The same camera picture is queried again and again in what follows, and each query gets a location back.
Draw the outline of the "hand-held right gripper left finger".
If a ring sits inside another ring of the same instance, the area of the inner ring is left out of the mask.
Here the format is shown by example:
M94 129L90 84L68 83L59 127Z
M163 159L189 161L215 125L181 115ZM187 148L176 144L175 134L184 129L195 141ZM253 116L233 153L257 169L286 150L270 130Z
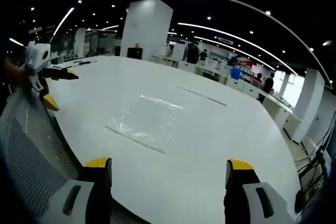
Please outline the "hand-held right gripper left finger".
M108 157L84 164L75 180L68 180L51 196L43 223L109 223L111 166Z

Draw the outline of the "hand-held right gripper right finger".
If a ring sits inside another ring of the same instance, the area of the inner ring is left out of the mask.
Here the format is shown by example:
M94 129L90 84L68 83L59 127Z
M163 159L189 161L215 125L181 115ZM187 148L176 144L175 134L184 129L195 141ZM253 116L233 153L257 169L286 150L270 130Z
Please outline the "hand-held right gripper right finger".
M225 190L226 223L295 223L285 199L270 184L261 182L247 162L227 161Z

